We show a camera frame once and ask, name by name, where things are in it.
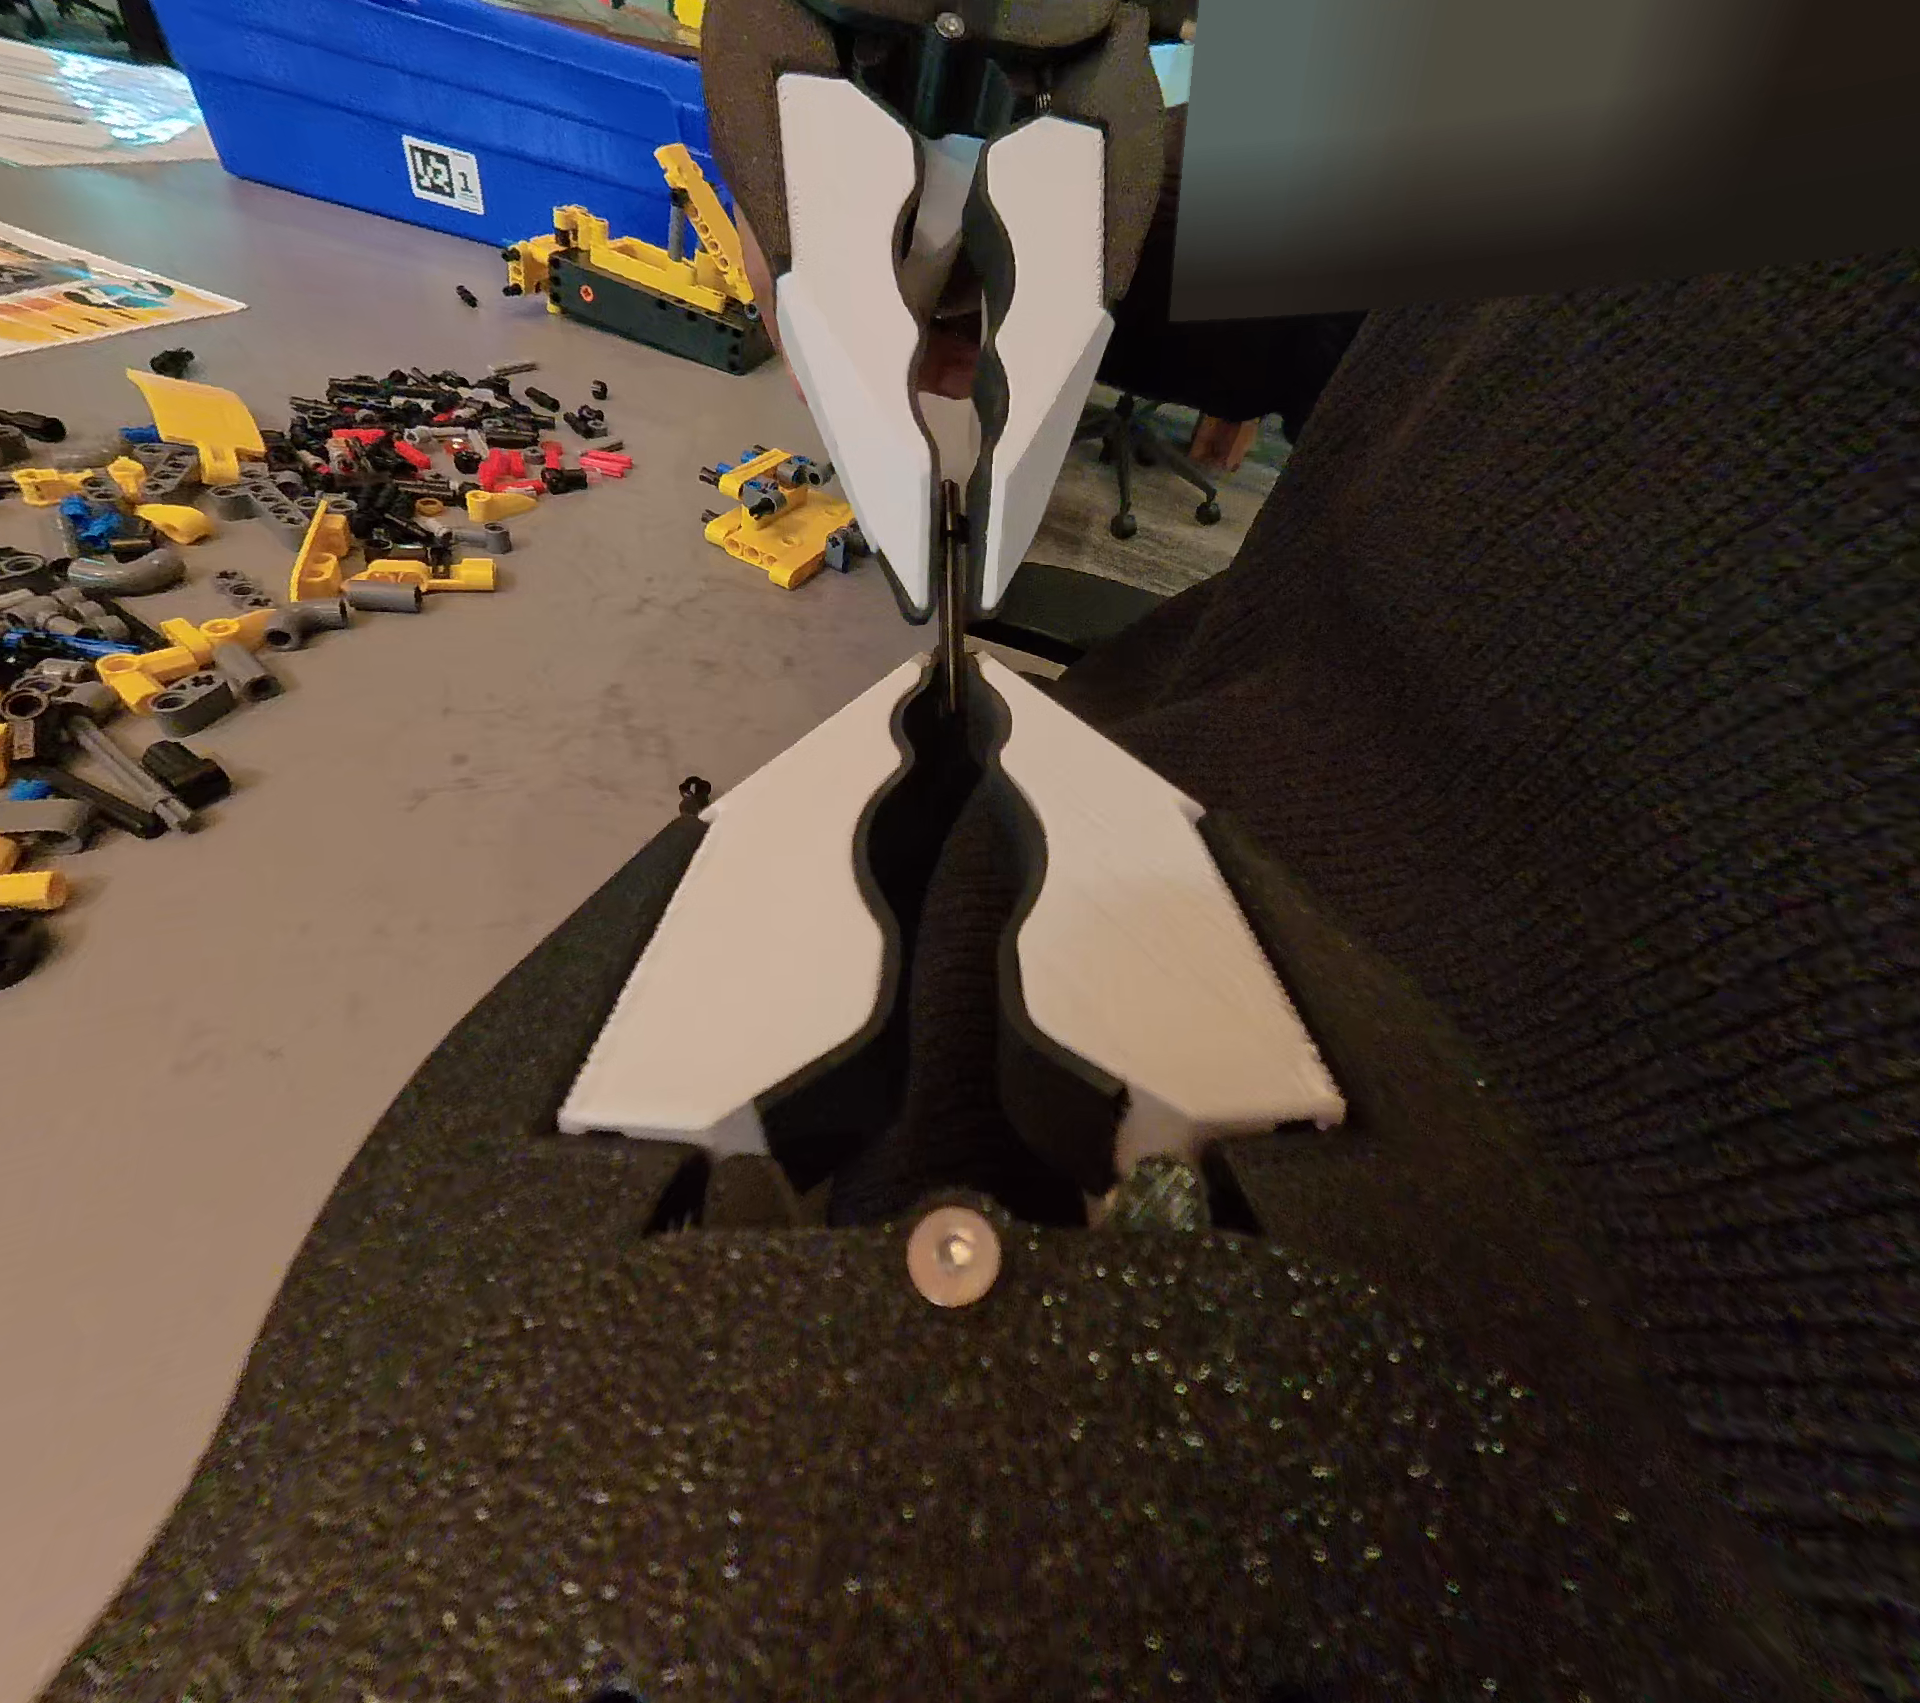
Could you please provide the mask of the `black office chair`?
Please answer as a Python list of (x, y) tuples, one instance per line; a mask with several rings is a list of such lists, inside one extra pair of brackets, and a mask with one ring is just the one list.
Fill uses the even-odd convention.
[(1278, 414), (1230, 419), (1170, 400), (1150, 400), (1097, 384), (1073, 433), (1073, 447), (1094, 447), (1094, 465), (1113, 481), (1113, 541), (1140, 537), (1143, 477), (1170, 477), (1184, 497), (1177, 522), (1214, 530), (1226, 522), (1223, 497), (1242, 477), (1272, 481), (1290, 461), (1295, 433)]

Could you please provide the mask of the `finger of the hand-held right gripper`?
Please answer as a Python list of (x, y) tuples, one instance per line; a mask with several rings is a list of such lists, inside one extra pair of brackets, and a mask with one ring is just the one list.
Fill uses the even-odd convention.
[(1023, 566), (1113, 334), (1104, 207), (1099, 128), (1036, 117), (981, 154), (965, 216), (981, 287), (967, 502), (974, 615), (1000, 610)]
[(889, 106), (841, 76), (783, 73), (776, 112), (790, 246), (776, 283), (783, 361), (903, 617), (926, 624), (944, 469), (921, 405), (924, 324), (901, 287), (923, 147)]

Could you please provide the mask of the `plastic wrapped paper sheet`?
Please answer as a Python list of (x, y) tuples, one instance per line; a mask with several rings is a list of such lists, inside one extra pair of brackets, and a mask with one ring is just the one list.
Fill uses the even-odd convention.
[(2, 163), (68, 170), (218, 161), (181, 71), (2, 43)]

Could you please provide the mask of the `thin black axle rod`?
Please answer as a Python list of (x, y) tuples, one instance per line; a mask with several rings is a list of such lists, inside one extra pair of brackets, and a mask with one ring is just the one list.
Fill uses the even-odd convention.
[(949, 716), (963, 711), (965, 691), (965, 635), (967, 635), (967, 525), (963, 500), (954, 481), (944, 479), (940, 490), (940, 596), (935, 606), (937, 661), (944, 707)]

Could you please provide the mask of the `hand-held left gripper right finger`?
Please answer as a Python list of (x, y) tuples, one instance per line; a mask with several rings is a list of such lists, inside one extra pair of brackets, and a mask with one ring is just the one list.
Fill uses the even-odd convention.
[(1037, 1156), (1202, 1156), (1346, 1099), (1221, 871), (1205, 809), (1036, 682), (970, 661), (981, 794), (1020, 898), (998, 951), (1006, 1113)]

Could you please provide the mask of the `blue plastic bin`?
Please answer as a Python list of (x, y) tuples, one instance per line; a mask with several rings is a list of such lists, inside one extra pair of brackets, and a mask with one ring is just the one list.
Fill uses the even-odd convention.
[(481, 0), (149, 0), (228, 175), (499, 251), (578, 205), (661, 244), (658, 151), (723, 204), (702, 73)]

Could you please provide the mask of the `person's black sweater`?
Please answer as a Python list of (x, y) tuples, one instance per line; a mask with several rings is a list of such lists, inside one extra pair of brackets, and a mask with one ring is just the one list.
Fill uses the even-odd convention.
[(1062, 695), (1352, 1115), (1025, 1241), (822, 1687), (1917, 1700), (1917, 251), (1375, 317)]

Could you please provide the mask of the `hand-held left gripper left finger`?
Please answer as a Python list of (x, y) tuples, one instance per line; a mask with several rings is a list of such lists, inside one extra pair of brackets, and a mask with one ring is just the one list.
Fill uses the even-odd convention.
[(695, 847), (559, 1110), (711, 1156), (848, 1163), (896, 1106), (903, 954), (871, 824), (908, 776), (907, 661), (700, 817)]

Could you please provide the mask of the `printed instruction sheet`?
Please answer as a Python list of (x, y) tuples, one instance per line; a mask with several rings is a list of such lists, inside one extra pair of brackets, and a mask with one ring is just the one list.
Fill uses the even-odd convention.
[(246, 311), (244, 301), (2, 225), (2, 357)]

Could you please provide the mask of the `partly built yellow toy model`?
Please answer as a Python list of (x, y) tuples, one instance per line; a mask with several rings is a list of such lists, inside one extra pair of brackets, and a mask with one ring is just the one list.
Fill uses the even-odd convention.
[(615, 237), (580, 205), (553, 209), (550, 234), (506, 246), (502, 292), (550, 313), (726, 375), (774, 355), (734, 216), (681, 142), (656, 152), (668, 191), (663, 246)]

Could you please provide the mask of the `pile of toy building pieces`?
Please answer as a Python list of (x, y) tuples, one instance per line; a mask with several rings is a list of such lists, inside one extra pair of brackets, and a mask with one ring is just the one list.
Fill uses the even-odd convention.
[(566, 408), (518, 385), (400, 368), (336, 377), (269, 430), (195, 382), (189, 350), (129, 378), (149, 412), (91, 465), (31, 467), (61, 419), (4, 414), (4, 500), (57, 553), (6, 546), (2, 986), (32, 977), (106, 834), (191, 834), (234, 794), (195, 739), (285, 691), (278, 659), (375, 615), (488, 596), (511, 527), (548, 497), (626, 481), (606, 385)]

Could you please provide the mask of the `small yellow brick assembly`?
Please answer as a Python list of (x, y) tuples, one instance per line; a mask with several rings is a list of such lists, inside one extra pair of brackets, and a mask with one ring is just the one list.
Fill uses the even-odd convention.
[(871, 557), (825, 460), (753, 446), (732, 463), (703, 467), (700, 481), (725, 500), (703, 516), (705, 541), (772, 585), (790, 592), (822, 571), (847, 574)]

